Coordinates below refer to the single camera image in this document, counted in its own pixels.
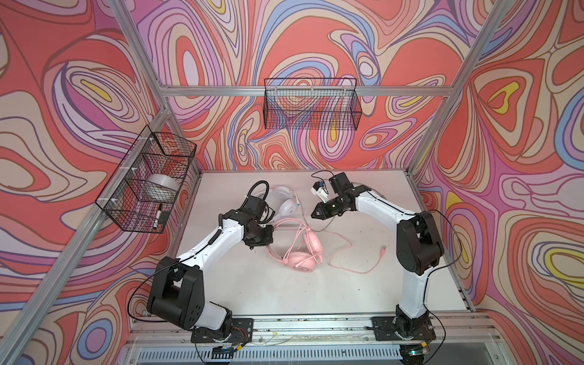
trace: headphones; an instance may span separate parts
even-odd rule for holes
[[[267,200],[269,206],[277,206],[280,204],[280,208],[278,208],[278,212],[268,223],[276,223],[279,220],[289,218],[294,213],[296,213],[296,207],[300,205],[298,201],[298,197],[296,194],[292,192],[292,190],[288,189],[285,186],[276,186],[274,189],[270,189],[270,193],[267,196]],[[262,196],[265,193],[265,190],[255,194],[255,196]]]
[[[270,246],[266,246],[267,252],[274,260],[294,271],[303,273],[312,272],[319,261],[322,263],[322,245],[318,240],[317,234],[305,222],[295,218],[284,218],[279,220],[274,224],[274,230],[276,230],[282,223],[290,221],[299,224],[292,246],[286,251],[286,254],[283,257],[275,254]],[[304,238],[303,243],[306,245],[308,252],[299,251],[300,247],[298,247],[296,251],[292,251],[296,244],[296,240],[298,240],[298,237],[301,234]]]

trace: black mounting plate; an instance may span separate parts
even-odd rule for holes
[[[192,343],[239,343],[252,341],[253,318],[232,318],[231,326],[231,334],[225,339],[225,341],[216,342],[213,338],[211,338],[208,329],[205,327],[195,328],[193,330],[193,334],[190,337],[190,341]],[[234,327],[238,327],[244,330],[244,332],[247,334],[247,338],[245,338],[244,334],[241,333],[239,329],[235,329]]]
[[[395,334],[395,317],[371,317],[373,323],[373,332],[375,333],[375,340],[377,341],[403,341],[401,337]],[[434,327],[428,318],[428,321],[423,326],[419,326],[414,332],[411,340],[423,340],[426,342],[436,339]]]

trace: metal beam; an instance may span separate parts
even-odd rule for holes
[[[491,39],[493,39],[497,28],[501,24],[501,21],[513,3],[515,3],[515,0],[497,0],[493,5],[493,8],[486,17],[485,23],[479,31],[477,38],[472,44],[466,58],[463,61],[463,64],[458,70],[458,74],[454,79],[452,94],[446,100],[442,101],[442,104],[438,108],[435,117],[430,122],[430,126],[427,128],[424,136],[422,137],[422,140],[420,140],[420,143],[416,147],[412,159],[406,167],[407,171],[410,171],[412,167],[418,166],[418,164],[425,157],[426,150],[434,143],[434,139],[436,138],[438,131],[446,122],[446,119],[452,108],[455,107],[456,101],[464,89],[464,85],[470,78],[472,71],[477,66],[483,52],[489,45]]]
[[[120,25],[121,32],[126,37],[128,45],[130,46],[130,51],[132,52],[134,59],[138,66],[142,69],[144,76],[146,77],[146,82],[156,98],[158,104],[161,108],[171,111],[171,107],[168,104],[168,100],[164,97],[160,90],[160,80],[158,79],[158,74],[150,62],[142,38],[138,33],[138,29],[132,20],[130,11],[126,7],[123,0],[109,0],[112,13],[116,17],[118,24]],[[174,113],[171,113],[171,118],[168,119],[169,128],[174,134],[181,135],[184,137],[184,133],[180,124],[178,123]]]
[[[334,86],[322,86],[333,89]],[[160,86],[162,94],[172,96],[263,96],[263,86]],[[450,86],[357,86],[359,96],[450,96]]]
[[[150,128],[153,131],[160,130],[167,117],[168,111],[160,110],[150,123]],[[150,131],[146,128],[142,132],[142,138],[139,138],[134,148],[128,152],[126,159],[120,166],[122,168],[115,172],[115,175],[101,196],[110,197],[113,194],[126,174],[125,168],[131,166],[136,156],[142,150],[142,147],[144,147]],[[26,302],[25,306],[12,322],[12,325],[10,325],[4,334],[4,337],[0,341],[0,364],[13,365],[18,362],[20,355],[22,355],[26,346],[34,337],[34,334],[55,303],[67,280],[73,274],[73,270],[75,270],[79,261],[83,258],[87,248],[106,219],[107,215],[94,204],[89,214],[69,240],[69,243],[67,243],[55,263],[51,266],[51,269],[44,276],[31,298]]]

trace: wire basket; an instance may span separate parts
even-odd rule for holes
[[[356,78],[264,79],[266,129],[357,130]]]
[[[150,131],[144,147],[121,183],[105,199],[105,205],[96,203],[123,231],[164,232],[196,148],[195,143],[178,135]],[[151,181],[155,174],[165,175],[167,183]]]

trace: pink ear cup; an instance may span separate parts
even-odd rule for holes
[[[317,263],[315,260],[312,260],[310,253],[295,251],[288,255],[288,263],[286,266],[294,271],[310,273],[314,271]]]
[[[308,251],[314,255],[314,262],[318,262],[319,259],[322,263],[322,245],[321,241],[318,239],[317,234],[313,230],[307,230],[304,233],[304,243],[308,248]]]

